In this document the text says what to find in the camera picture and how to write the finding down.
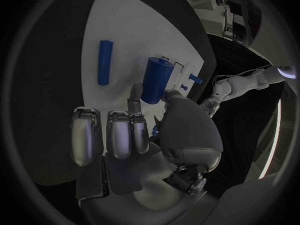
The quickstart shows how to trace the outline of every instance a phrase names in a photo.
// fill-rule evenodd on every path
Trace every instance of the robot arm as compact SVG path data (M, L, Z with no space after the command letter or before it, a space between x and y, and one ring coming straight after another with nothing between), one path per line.
M284 77L277 67L257 69L249 76L231 76L217 81L213 86L212 95L205 99L200 106L212 117L220 108L220 103L238 98L246 92L256 89L266 89L270 84L283 82Z

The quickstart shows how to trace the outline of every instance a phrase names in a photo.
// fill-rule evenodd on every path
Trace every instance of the blue cylinder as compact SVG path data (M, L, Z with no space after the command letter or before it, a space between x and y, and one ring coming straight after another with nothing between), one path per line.
M148 104L157 104L166 89L174 65L166 60L149 57L142 82L141 99Z
M100 41L98 57L98 84L105 86L110 83L111 58L113 51L113 42Z

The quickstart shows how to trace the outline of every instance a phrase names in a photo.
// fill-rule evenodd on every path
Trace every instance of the wire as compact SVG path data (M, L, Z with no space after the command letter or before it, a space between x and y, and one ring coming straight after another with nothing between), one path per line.
M258 68L253 68L253 69L250 69L250 70L248 70L248 71L243 71L243 72L241 72L241 73L239 73L239 74L236 74L236 75L217 75L217 76L215 76L215 77L212 79L212 86L215 85L215 83L217 82L217 79L218 79L218 78L221 78L221 77L235 77L235 76L240 76L240 75L243 75L243 74L245 74L245 73L248 73L248 72L251 72L251 71L255 71L255 70L257 70L257 69L262 69L262 68L265 68L265 67L272 66L272 64L273 64L273 63L270 63L270 64L265 65L265 66L261 66L261 67L258 67Z

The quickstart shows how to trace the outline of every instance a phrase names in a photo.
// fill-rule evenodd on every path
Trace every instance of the white board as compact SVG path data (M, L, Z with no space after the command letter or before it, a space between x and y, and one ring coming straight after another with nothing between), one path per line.
M101 40L113 42L109 85L97 83ZM106 144L107 113L127 111L127 98L134 83L143 82L149 57L165 56L169 62L195 66L198 75L203 59L191 43L167 19L140 0L95 0L91 8L82 45L81 82L84 105L100 110L103 142ZM187 96L188 90L179 91ZM141 102L149 135L154 115L163 117L165 103Z

